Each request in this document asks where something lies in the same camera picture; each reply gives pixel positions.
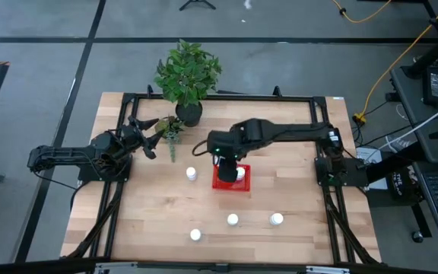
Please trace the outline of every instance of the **white cylinder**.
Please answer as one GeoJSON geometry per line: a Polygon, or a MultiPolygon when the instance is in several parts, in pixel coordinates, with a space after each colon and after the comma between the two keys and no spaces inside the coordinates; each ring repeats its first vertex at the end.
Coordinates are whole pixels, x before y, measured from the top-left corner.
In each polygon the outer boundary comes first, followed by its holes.
{"type": "Polygon", "coordinates": [[[236,214],[229,214],[229,216],[227,216],[227,223],[229,225],[237,225],[239,220],[240,218],[236,214]]]}
{"type": "Polygon", "coordinates": [[[192,229],[192,231],[190,231],[190,238],[193,241],[198,241],[201,239],[201,231],[199,229],[192,229]]]}
{"type": "Polygon", "coordinates": [[[187,173],[187,177],[189,178],[189,180],[197,179],[197,171],[195,171],[194,167],[187,168],[186,173],[187,173]]]}
{"type": "Polygon", "coordinates": [[[237,177],[236,180],[242,180],[244,175],[246,175],[246,170],[243,167],[238,167],[237,169],[237,177]]]}
{"type": "Polygon", "coordinates": [[[283,215],[280,213],[274,213],[270,217],[270,224],[272,225],[279,225],[283,222],[283,215]]]}

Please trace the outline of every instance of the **concrete floor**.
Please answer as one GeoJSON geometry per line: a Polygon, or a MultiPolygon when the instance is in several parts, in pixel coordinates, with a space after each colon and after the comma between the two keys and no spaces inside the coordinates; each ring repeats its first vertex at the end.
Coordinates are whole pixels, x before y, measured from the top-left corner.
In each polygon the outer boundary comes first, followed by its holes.
{"type": "MultiPolygon", "coordinates": [[[[427,26],[422,5],[390,4],[365,24],[350,24],[329,0],[211,0],[217,10],[198,5],[178,12],[179,0],[108,0],[98,37],[416,37],[427,26]]],[[[363,18],[379,2],[340,1],[352,18],[363,18]]],[[[86,37],[98,0],[0,0],[0,37],[86,37]]],[[[433,1],[438,11],[438,1],[433,1]]],[[[224,73],[219,89],[270,94],[342,96],[350,114],[359,111],[376,79],[407,45],[205,43],[219,57],[224,73]]],[[[94,44],[78,91],[64,145],[89,140],[100,94],[144,92],[152,84],[158,59],[172,43],[94,44]]],[[[0,43],[0,61],[11,67],[0,92],[0,263],[13,260],[38,179],[26,166],[29,151],[50,144],[74,80],[83,43],[0,43]]],[[[400,64],[409,64],[427,46],[416,46],[400,64]]],[[[391,91],[382,81],[370,109],[391,91]]],[[[371,114],[363,137],[405,126],[387,104],[371,114]]],[[[55,180],[73,185],[76,168],[57,168],[55,180]]],[[[69,214],[71,190],[51,185],[28,260],[59,256],[69,214]]],[[[391,266],[438,271],[438,235],[423,244],[411,242],[416,228],[409,208],[372,210],[382,259],[391,266]]],[[[436,228],[426,214],[433,234],[436,228]]],[[[143,269],[153,273],[157,270],[143,269]]]]}

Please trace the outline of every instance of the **wooden table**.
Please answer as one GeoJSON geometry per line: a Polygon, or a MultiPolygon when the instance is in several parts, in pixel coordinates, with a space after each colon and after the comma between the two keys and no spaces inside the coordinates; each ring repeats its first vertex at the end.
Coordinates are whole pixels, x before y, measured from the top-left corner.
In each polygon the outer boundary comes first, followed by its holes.
{"type": "MultiPolygon", "coordinates": [[[[116,127],[122,95],[102,95],[92,137],[116,127]]],[[[345,148],[354,154],[344,99],[326,100],[330,122],[340,129],[345,148]]],[[[228,130],[234,123],[252,117],[274,123],[311,123],[309,105],[242,100],[203,100],[202,104],[204,113],[199,125],[180,133],[182,143],[176,146],[175,163],[163,140],[154,160],[147,159],[141,150],[134,154],[131,176],[124,186],[112,259],[333,263],[322,191],[313,164],[315,143],[274,143],[249,153],[241,163],[252,167],[250,193],[213,190],[211,156],[193,157],[191,153],[212,129],[228,130]],[[187,179],[187,167],[198,171],[195,182],[187,179]],[[269,224],[273,212],[284,215],[283,224],[269,224]],[[230,213],[240,218],[235,227],[226,222],[230,213]],[[193,228],[202,232],[199,242],[190,239],[193,228]]],[[[165,100],[140,100],[138,118],[164,117],[173,115],[174,110],[175,105],[165,100]]],[[[153,133],[150,129],[146,135],[153,133]]],[[[103,182],[92,182],[75,197],[62,255],[72,252],[94,225],[102,189],[103,182]]],[[[345,187],[344,200],[352,231],[370,255],[380,260],[366,197],[356,188],[345,187]]],[[[98,255],[103,254],[106,230],[101,234],[98,255]]],[[[342,233],[337,231],[341,258],[346,260],[342,233]]]]}

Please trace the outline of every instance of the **black desk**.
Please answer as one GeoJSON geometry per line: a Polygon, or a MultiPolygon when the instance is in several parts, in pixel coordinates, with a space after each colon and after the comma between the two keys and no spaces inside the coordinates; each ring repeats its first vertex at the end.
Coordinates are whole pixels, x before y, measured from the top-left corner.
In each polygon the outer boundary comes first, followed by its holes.
{"type": "MultiPolygon", "coordinates": [[[[402,68],[391,70],[390,74],[392,76],[393,86],[396,89],[399,99],[407,113],[407,117],[412,124],[424,121],[438,112],[438,109],[423,104],[421,100],[421,79],[408,78],[402,68]]],[[[424,194],[424,198],[430,207],[434,220],[438,224],[438,214],[422,176],[422,173],[438,169],[438,140],[429,139],[428,137],[430,133],[435,131],[438,131],[438,119],[429,122],[415,132],[418,142],[400,151],[398,156],[391,156],[390,158],[368,168],[368,177],[370,181],[373,181],[377,177],[384,176],[400,167],[412,164],[419,179],[421,192],[424,194]]],[[[424,235],[425,237],[430,237],[430,230],[428,229],[423,213],[420,210],[420,206],[417,205],[417,208],[418,209],[414,209],[414,214],[419,228],[422,231],[422,234],[426,234],[424,235]]]]}

